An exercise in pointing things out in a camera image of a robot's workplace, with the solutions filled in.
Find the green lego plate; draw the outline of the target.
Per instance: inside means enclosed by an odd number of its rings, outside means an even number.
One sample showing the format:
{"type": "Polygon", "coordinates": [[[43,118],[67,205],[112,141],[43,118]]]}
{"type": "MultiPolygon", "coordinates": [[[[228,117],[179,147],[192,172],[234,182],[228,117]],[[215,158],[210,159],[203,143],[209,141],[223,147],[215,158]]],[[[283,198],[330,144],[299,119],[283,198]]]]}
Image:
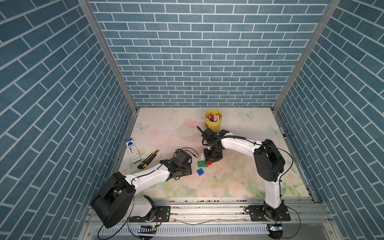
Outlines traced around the green lego plate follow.
{"type": "Polygon", "coordinates": [[[208,167],[205,161],[198,161],[198,168],[206,168],[208,167]]]}

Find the blue lego brick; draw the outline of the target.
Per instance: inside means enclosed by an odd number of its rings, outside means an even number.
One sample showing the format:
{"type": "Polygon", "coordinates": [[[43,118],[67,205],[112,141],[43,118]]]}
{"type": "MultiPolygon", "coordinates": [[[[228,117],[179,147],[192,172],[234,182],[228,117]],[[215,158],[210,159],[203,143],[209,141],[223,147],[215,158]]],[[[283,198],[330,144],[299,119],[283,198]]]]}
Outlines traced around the blue lego brick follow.
{"type": "Polygon", "coordinates": [[[202,176],[204,174],[204,170],[202,168],[197,170],[197,173],[199,176],[202,176]]]}

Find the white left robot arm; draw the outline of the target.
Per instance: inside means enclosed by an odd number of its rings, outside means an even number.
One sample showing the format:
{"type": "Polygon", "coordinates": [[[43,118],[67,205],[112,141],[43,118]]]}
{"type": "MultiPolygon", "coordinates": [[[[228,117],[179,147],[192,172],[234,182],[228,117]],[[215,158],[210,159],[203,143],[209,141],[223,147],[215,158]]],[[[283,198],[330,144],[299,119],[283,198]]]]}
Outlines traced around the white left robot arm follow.
{"type": "Polygon", "coordinates": [[[177,150],[169,160],[161,160],[145,171],[124,176],[116,172],[110,176],[90,201],[104,226],[108,229],[124,218],[138,217],[140,221],[155,219],[158,205],[145,195],[135,201],[137,194],[149,187],[192,174],[192,156],[184,150],[177,150]]]}

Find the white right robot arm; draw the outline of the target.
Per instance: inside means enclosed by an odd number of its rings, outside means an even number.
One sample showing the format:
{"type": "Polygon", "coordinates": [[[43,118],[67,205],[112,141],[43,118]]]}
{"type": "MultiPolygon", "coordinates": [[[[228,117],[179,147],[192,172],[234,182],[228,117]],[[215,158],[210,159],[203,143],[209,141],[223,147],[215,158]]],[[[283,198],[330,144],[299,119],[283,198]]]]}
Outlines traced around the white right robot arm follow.
{"type": "Polygon", "coordinates": [[[202,144],[206,163],[215,163],[223,158],[223,150],[230,149],[241,154],[253,157],[257,173],[264,180],[265,200],[264,213],[268,220],[276,221],[285,212],[284,201],[281,196],[280,180],[284,172],[285,159],[275,146],[274,142],[253,141],[246,137],[235,136],[229,131],[221,130],[218,133],[210,128],[202,133],[202,144]]]}

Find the yellow black utility knife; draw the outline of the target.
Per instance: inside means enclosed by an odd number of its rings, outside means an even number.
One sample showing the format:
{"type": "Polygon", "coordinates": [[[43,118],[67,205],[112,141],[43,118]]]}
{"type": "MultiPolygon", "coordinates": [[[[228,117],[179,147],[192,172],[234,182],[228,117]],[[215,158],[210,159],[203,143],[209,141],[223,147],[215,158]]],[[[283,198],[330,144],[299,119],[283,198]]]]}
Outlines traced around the yellow black utility knife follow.
{"type": "Polygon", "coordinates": [[[141,162],[138,165],[138,169],[143,170],[144,168],[146,168],[152,162],[152,160],[158,155],[159,151],[160,150],[156,150],[153,153],[151,153],[143,162],[141,162]]]}

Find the yellow cup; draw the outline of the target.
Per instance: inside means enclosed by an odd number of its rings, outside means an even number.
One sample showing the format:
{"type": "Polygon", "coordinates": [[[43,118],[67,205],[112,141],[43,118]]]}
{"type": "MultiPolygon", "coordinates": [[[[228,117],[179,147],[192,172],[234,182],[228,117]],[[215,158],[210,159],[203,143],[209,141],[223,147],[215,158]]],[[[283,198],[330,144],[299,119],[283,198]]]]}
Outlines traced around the yellow cup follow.
{"type": "Polygon", "coordinates": [[[205,126],[214,132],[218,132],[221,127],[222,113],[218,110],[209,110],[205,114],[205,126]]]}

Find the markers in cup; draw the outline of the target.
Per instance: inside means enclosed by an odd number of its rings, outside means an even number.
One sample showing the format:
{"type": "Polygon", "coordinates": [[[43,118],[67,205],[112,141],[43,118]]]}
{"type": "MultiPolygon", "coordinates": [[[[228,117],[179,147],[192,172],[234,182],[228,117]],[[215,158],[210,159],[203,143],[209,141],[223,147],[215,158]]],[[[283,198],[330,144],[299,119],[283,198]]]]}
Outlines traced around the markers in cup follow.
{"type": "Polygon", "coordinates": [[[210,122],[218,122],[221,120],[221,115],[220,114],[213,114],[213,113],[208,113],[207,119],[210,122]]]}

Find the white blue pen box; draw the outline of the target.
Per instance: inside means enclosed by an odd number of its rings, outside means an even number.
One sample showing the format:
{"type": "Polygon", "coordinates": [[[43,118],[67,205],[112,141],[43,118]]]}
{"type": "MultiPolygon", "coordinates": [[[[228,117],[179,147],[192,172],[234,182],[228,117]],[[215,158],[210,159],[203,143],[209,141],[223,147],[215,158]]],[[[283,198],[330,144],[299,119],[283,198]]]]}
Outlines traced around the white blue pen box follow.
{"type": "Polygon", "coordinates": [[[141,157],[140,157],[139,152],[136,148],[136,145],[134,143],[133,138],[126,139],[125,143],[126,143],[128,152],[131,155],[133,163],[134,164],[139,163],[141,161],[141,157]]]}

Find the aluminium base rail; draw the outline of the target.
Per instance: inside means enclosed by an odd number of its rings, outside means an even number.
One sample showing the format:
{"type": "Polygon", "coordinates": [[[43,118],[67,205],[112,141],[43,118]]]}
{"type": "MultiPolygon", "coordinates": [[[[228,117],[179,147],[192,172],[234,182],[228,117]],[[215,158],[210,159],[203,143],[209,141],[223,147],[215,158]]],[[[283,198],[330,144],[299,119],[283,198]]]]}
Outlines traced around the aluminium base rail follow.
{"type": "Polygon", "coordinates": [[[82,240],[334,240],[337,234],[324,204],[287,200],[282,220],[264,218],[254,199],[156,199],[161,208],[153,222],[124,218],[106,229],[91,212],[82,240]]]}

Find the aluminium corner post right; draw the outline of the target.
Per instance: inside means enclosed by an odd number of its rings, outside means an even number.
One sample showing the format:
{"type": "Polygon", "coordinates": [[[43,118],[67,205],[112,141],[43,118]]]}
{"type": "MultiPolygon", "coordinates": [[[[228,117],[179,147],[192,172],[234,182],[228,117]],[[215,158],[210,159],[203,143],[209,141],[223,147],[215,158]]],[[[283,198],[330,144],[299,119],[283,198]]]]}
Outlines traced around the aluminium corner post right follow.
{"type": "Polygon", "coordinates": [[[329,1],[328,5],[326,6],[319,23],[314,28],[314,31],[313,31],[311,37],[309,38],[309,40],[308,40],[302,54],[300,55],[296,65],[294,66],[294,68],[291,72],[291,75],[288,77],[284,87],[282,88],[282,91],[281,91],[278,99],[276,100],[276,102],[274,103],[274,105],[272,107],[272,113],[274,115],[277,114],[277,111],[280,108],[280,106],[282,105],[284,98],[286,97],[290,88],[294,84],[296,78],[298,77],[298,75],[299,75],[300,71],[302,70],[305,62],[307,61],[309,55],[311,54],[312,50],[314,49],[314,47],[315,47],[316,43],[318,42],[322,32],[326,28],[328,22],[330,21],[332,15],[336,11],[340,2],[341,2],[341,0],[331,0],[331,1],[329,1]]]}

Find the aluminium corner post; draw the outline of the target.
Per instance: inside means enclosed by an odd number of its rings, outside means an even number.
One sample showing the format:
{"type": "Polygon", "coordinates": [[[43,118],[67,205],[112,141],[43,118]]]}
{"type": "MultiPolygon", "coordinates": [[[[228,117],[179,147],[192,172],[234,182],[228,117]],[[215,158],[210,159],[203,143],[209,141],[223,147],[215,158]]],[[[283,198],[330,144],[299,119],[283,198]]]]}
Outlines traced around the aluminium corner post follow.
{"type": "Polygon", "coordinates": [[[125,80],[121,74],[121,71],[117,65],[117,62],[111,52],[111,49],[108,45],[108,42],[103,34],[103,31],[97,21],[97,18],[96,18],[96,15],[91,7],[91,4],[89,1],[86,1],[86,0],[78,0],[78,3],[107,59],[107,62],[108,64],[110,65],[111,67],[111,70],[113,71],[116,79],[117,79],[117,82],[119,84],[119,86],[121,87],[122,91],[123,91],[123,94],[128,102],[128,105],[130,106],[130,108],[132,109],[133,113],[136,114],[137,113],[137,107],[134,103],[134,100],[133,98],[131,97],[130,93],[129,93],[129,90],[127,88],[127,85],[125,83],[125,80]]]}
{"type": "Polygon", "coordinates": [[[308,40],[302,54],[300,55],[296,65],[294,66],[294,68],[291,72],[291,75],[288,77],[284,87],[282,88],[282,91],[281,91],[278,99],[276,100],[276,102],[274,103],[274,105],[272,107],[272,113],[274,115],[277,114],[277,111],[280,108],[280,106],[282,105],[284,98],[286,97],[290,88],[294,84],[296,78],[298,77],[298,75],[299,75],[300,71],[302,70],[305,62],[307,61],[309,55],[311,54],[312,50],[314,49],[314,47],[315,47],[316,43],[318,42],[322,32],[326,28],[328,22],[330,21],[332,15],[336,11],[340,2],[341,2],[341,0],[331,0],[331,1],[329,1],[328,5],[326,6],[319,23],[314,28],[314,31],[313,31],[311,37],[309,38],[309,40],[308,40]]]}

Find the aluminium corner post left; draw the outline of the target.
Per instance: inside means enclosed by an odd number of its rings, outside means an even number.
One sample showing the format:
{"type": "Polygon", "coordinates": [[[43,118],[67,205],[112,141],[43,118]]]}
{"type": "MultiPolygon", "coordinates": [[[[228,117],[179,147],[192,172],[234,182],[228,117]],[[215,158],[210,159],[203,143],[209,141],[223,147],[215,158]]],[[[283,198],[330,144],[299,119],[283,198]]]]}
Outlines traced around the aluminium corner post left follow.
{"type": "Polygon", "coordinates": [[[103,34],[103,31],[97,21],[97,18],[96,18],[96,15],[91,7],[91,4],[89,1],[86,1],[86,0],[78,0],[78,3],[107,59],[107,62],[108,64],[110,65],[111,67],[111,70],[113,71],[116,79],[117,79],[117,82],[119,84],[119,86],[121,87],[122,91],[123,91],[123,94],[128,102],[128,105],[130,106],[130,108],[132,109],[133,113],[136,114],[137,113],[137,107],[134,103],[134,100],[133,98],[131,97],[130,93],[129,93],[129,90],[127,88],[127,85],[125,83],[125,80],[121,74],[121,71],[117,65],[117,62],[111,52],[111,49],[108,45],[108,42],[103,34]]]}

